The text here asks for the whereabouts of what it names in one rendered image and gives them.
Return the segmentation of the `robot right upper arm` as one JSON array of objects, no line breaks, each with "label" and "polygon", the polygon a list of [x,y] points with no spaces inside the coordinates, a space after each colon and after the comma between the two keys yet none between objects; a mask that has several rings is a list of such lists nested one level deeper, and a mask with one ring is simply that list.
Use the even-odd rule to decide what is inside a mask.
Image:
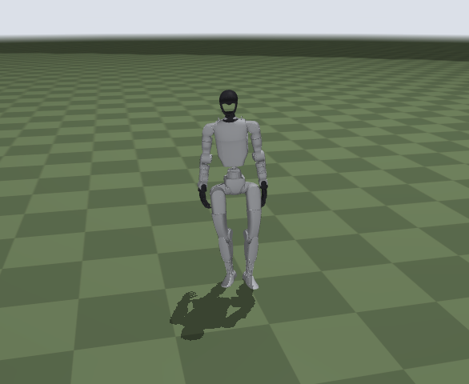
[{"label": "robot right upper arm", "polygon": [[203,127],[202,130],[202,163],[210,164],[212,161],[212,154],[210,154],[210,149],[212,146],[212,137],[214,134],[214,125],[213,123],[208,123]]}]

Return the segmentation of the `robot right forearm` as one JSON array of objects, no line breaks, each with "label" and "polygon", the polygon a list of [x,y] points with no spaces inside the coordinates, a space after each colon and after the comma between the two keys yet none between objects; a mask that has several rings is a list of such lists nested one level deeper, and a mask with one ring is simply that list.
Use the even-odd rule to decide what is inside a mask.
[{"label": "robot right forearm", "polygon": [[199,181],[198,181],[198,188],[201,189],[201,185],[205,184],[207,188],[208,176],[209,176],[209,169],[210,166],[206,163],[202,163],[202,154],[200,156],[200,164],[199,164]]}]

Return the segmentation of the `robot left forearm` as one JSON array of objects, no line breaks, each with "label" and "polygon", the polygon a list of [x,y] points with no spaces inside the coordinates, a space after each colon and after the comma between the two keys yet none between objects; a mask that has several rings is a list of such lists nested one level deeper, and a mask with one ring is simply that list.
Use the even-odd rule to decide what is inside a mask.
[{"label": "robot left forearm", "polygon": [[258,175],[258,178],[259,178],[259,185],[261,186],[262,181],[266,181],[267,184],[268,184],[265,154],[264,154],[264,160],[256,162],[255,166],[257,168],[257,175]]}]

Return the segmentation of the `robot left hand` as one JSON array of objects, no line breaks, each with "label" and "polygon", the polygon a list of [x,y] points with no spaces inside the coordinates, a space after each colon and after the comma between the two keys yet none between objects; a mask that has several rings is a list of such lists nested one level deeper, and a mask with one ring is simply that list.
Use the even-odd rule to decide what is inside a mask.
[{"label": "robot left hand", "polygon": [[265,206],[266,198],[267,198],[267,182],[262,181],[261,186],[259,185],[260,189],[262,189],[262,197],[261,197],[261,207]]}]

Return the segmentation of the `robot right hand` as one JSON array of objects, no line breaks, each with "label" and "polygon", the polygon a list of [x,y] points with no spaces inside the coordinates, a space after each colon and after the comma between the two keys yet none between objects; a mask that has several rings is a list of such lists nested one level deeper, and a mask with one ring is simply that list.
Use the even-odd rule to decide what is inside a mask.
[{"label": "robot right hand", "polygon": [[211,208],[211,207],[210,207],[210,204],[209,204],[208,201],[206,200],[206,194],[205,194],[205,192],[206,192],[206,185],[205,185],[205,184],[201,185],[201,189],[198,188],[198,191],[199,191],[199,197],[200,197],[200,199],[201,199],[202,204],[203,204],[206,208],[210,209],[210,208]]}]

